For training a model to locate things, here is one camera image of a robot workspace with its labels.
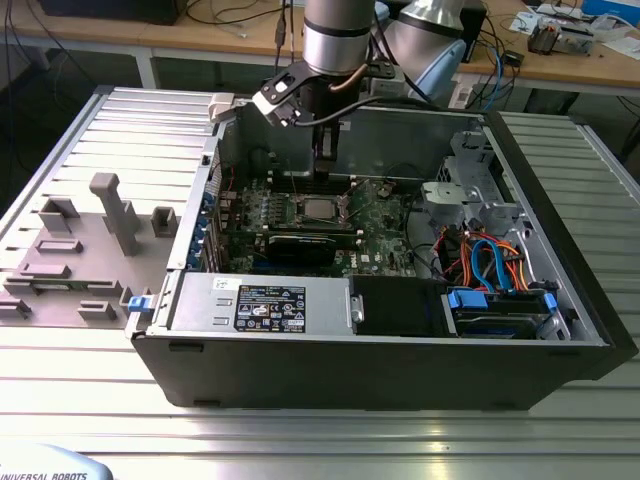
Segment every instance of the workbench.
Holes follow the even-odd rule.
[[[215,8],[237,6],[233,0],[214,0]],[[212,62],[273,65],[275,45],[273,35],[278,14],[273,13],[244,22],[244,28],[203,25],[186,16],[173,26],[150,25],[141,22],[97,20],[44,15],[36,0],[31,0],[34,10],[50,32],[69,50],[115,53],[135,58],[144,88],[158,88],[159,81],[154,58],[182,58]],[[590,57],[553,54],[541,56],[527,52],[525,35],[510,32],[510,15],[524,11],[519,0],[487,0],[496,33],[507,48],[525,54],[516,85],[525,88],[564,90],[602,95],[640,96],[640,62],[619,54],[602,45],[596,45]],[[4,11],[6,0],[0,2]],[[224,18],[233,20],[277,8],[277,0],[261,0],[255,6],[233,12]],[[295,8],[295,55],[302,52],[303,9]],[[210,19],[207,2],[193,9],[193,15]],[[33,18],[25,0],[14,0],[13,24],[24,46],[56,48],[42,27]],[[16,43],[9,36],[10,43]],[[287,65],[290,58],[289,41],[282,49],[280,65]],[[454,80],[459,83],[451,105],[457,105],[458,97],[468,97],[468,88],[486,81],[494,70],[485,48],[478,46],[471,63],[462,64]]]
[[[194,143],[208,128],[209,98],[206,93],[124,88],[94,94],[0,219],[0,277],[10,274],[25,254],[24,242],[41,229],[34,212],[48,196],[64,192],[79,210],[99,211],[89,191],[93,172],[107,168],[123,179],[130,173],[121,184],[122,199],[131,200],[138,213],[165,205],[182,215],[191,185],[186,177],[194,174],[201,158]],[[550,134],[569,124],[558,116],[534,120]],[[625,231],[636,235],[626,238],[637,238],[637,222],[604,233],[602,226],[608,223],[607,212],[634,212],[588,206],[602,203],[595,197],[628,201],[614,195],[614,188],[627,188],[640,198],[638,187],[606,147],[594,144],[592,153],[609,167],[589,159],[581,163],[580,158],[558,166],[544,157],[550,147],[535,148],[543,155],[536,168],[554,171],[551,183],[569,192],[598,192],[586,207],[571,195],[557,197],[562,215],[585,222],[598,219],[578,232],[593,261],[613,256],[615,268],[640,271],[637,255],[620,255],[623,247],[616,243],[624,240]],[[140,170],[147,174],[131,175]],[[171,179],[170,172],[180,173]],[[619,182],[611,181],[613,174]],[[178,182],[182,177],[184,185]],[[626,244],[636,252],[638,247]],[[616,272],[613,264],[608,268],[605,277],[607,271]],[[631,281],[609,288],[619,298],[626,328],[640,338],[634,300],[640,285]],[[424,382],[429,382],[428,370]],[[598,382],[568,384],[529,412],[179,408],[165,399],[121,330],[2,327],[0,392],[0,440],[82,452],[108,465],[119,480],[600,480],[612,473],[634,478],[640,467],[637,357]]]

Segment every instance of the metal slotted surface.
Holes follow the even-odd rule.
[[[568,117],[503,113],[502,118],[625,326],[637,332],[637,183],[590,129]]]
[[[182,216],[202,147],[211,136],[211,95],[116,88],[96,97],[78,129],[61,139],[66,148],[52,153],[48,175],[0,239],[0,280],[18,266],[38,234],[42,222],[36,212],[48,197],[71,198],[81,213],[103,212],[89,191],[97,172],[118,175],[118,193],[137,213],[150,215],[157,206],[169,206]]]
[[[125,100],[132,92],[140,93],[114,94]],[[164,94],[144,95],[153,95],[149,103]],[[153,134],[162,123],[130,113],[137,118],[130,133]],[[103,108],[92,125],[104,129],[108,125],[98,122],[123,115]],[[184,121],[171,112],[162,117],[172,125]],[[545,122],[555,129],[558,121]],[[73,158],[74,165],[91,168],[99,155],[73,154],[66,162]],[[161,173],[167,164],[160,159],[189,162],[147,158],[159,165],[140,162],[147,172]],[[117,165],[127,169],[129,163]],[[599,225],[586,225],[581,235],[603,254],[605,247],[591,238]],[[10,233],[14,242],[28,240],[29,230]],[[640,336],[640,322],[622,317]],[[429,382],[428,369],[422,381]],[[0,392],[0,440],[84,452],[120,480],[602,479],[612,472],[635,478],[640,466],[637,359],[599,382],[574,382],[530,412],[217,411],[169,404],[122,332],[7,327],[0,330]]]

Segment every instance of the aluminum profile table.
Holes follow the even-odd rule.
[[[198,130],[206,124],[205,96],[207,94],[128,89],[94,95],[0,222],[0,268],[5,273],[9,271],[11,262],[7,263],[7,259],[19,253],[8,252],[19,252],[15,247],[18,239],[40,228],[31,213],[32,205],[33,202],[37,204],[41,195],[46,195],[47,188],[58,181],[56,175],[67,168],[72,171],[75,163],[97,160],[99,154],[84,150],[95,148],[95,142],[99,142],[91,136],[104,131],[97,130],[97,125],[106,125],[98,122],[136,125],[144,133],[154,135],[175,135],[175,131],[163,131],[167,124]],[[528,154],[531,162],[547,162],[534,166],[545,188],[554,192],[556,190],[551,187],[555,185],[559,185],[557,188],[562,185],[578,188],[583,186],[578,182],[587,182],[588,192],[591,192],[591,188],[602,188],[601,184],[606,184],[609,189],[601,195],[611,196],[609,200],[614,204],[623,202],[629,207],[610,210],[627,212],[615,215],[634,215],[629,212],[635,211],[636,207],[624,199],[637,201],[637,186],[616,166],[615,160],[588,128],[573,127],[572,130],[568,119],[558,117],[527,116],[537,125],[518,125],[522,118],[505,116],[514,133],[524,127],[521,130],[523,137],[540,139],[539,135],[533,134],[535,128],[564,130],[568,137],[557,138],[565,144],[568,140],[577,140],[579,145],[575,148],[586,155],[570,156],[569,152],[562,152],[567,155],[554,161],[552,155]],[[127,150],[129,152],[146,151],[142,145],[148,144],[140,143],[146,137],[128,137],[122,130],[119,132],[121,142],[107,142],[108,146],[114,147],[106,154],[109,161],[121,161],[124,151],[118,150],[121,147],[117,145],[123,143],[133,147],[133,150]],[[129,130],[129,133],[143,132]],[[172,141],[176,142],[182,136],[177,135]],[[523,148],[527,142],[535,141],[531,138],[518,140]],[[190,162],[195,164],[197,149],[182,146],[180,150],[156,149],[158,156],[130,155],[135,157],[131,162],[136,163],[122,168],[135,165],[136,169],[158,173],[170,164],[173,168],[178,165],[186,168]],[[79,168],[96,166],[94,163]],[[589,179],[566,178],[589,175],[585,172],[591,172],[593,176]],[[599,181],[601,175],[608,180]],[[84,182],[82,179],[60,181]],[[154,195],[157,196],[158,191],[164,192],[159,185],[155,183],[142,188],[140,197],[143,198],[129,194],[123,194],[123,198],[139,203],[136,209],[144,209],[145,201],[158,200]],[[160,200],[173,202],[179,209],[188,194],[188,187],[184,188],[184,191],[167,190],[174,193],[168,196],[163,193]],[[583,242],[581,248],[589,261],[600,262],[608,256],[620,256],[598,250],[605,248],[599,246],[598,238],[607,230],[606,225],[593,222],[593,226],[589,226],[584,219],[587,213],[573,213],[574,207],[576,212],[581,208],[589,209],[582,210],[588,211],[589,215],[606,209],[603,204],[588,206],[590,204],[584,203],[587,201],[587,198],[584,201],[577,197],[574,200],[565,198],[563,203],[557,203],[557,208],[571,228],[582,228],[572,230],[572,233],[576,241]],[[83,208],[93,208],[91,202],[80,203]],[[635,231],[638,225],[640,221],[628,221],[626,226],[631,229],[629,231]],[[609,235],[609,230],[604,235],[617,239],[627,248],[618,249],[619,252],[637,252],[640,245],[633,242],[637,237]],[[634,255],[626,257],[632,261]],[[607,278],[611,275],[611,281],[623,277],[627,282],[625,288],[635,288],[633,291],[637,292],[638,275],[634,272],[603,273]],[[605,290],[609,295],[618,293],[611,287]],[[640,337],[640,309],[637,303],[627,303],[632,300],[625,297],[616,307],[631,334]],[[429,382],[428,371],[425,371],[424,381]],[[216,411],[169,404],[120,331],[5,327],[0,330],[0,392],[0,440],[51,443],[83,452],[108,465],[114,477],[120,480],[174,480],[185,476],[601,479],[612,473],[634,478],[640,467],[640,363],[637,359],[599,382],[569,384],[530,412]]]

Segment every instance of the black box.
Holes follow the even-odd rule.
[[[460,12],[460,21],[464,27],[460,38],[467,44],[462,63],[471,61],[471,55],[473,55],[473,49],[476,46],[476,40],[478,40],[486,16],[487,9],[481,0],[466,0],[464,7],[462,7],[462,12]]]
[[[173,25],[188,0],[39,0],[42,10],[54,17],[91,17],[136,20]]]

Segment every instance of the floor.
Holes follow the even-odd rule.
[[[21,191],[31,172],[38,168],[94,88],[65,54],[50,51],[48,56],[51,59],[48,71],[31,68],[14,82],[13,118],[19,157],[14,157],[11,164],[8,162],[10,115],[6,89],[0,94],[0,213]],[[99,84],[140,86],[135,61],[130,57],[75,52],[73,58]],[[270,67],[224,64],[222,78],[217,78],[212,63],[174,59],[160,59],[157,67],[162,87],[166,89],[226,90],[247,94],[255,91],[260,81],[272,72]],[[516,89],[506,108],[506,98],[496,102],[495,107],[522,111],[528,95],[529,90]],[[552,92],[546,98],[550,103],[554,102]],[[615,97],[581,95],[570,113],[586,120],[614,153],[619,151],[636,121]],[[7,176],[10,165],[11,173]],[[640,149],[634,152],[628,168],[636,179],[640,179]]]

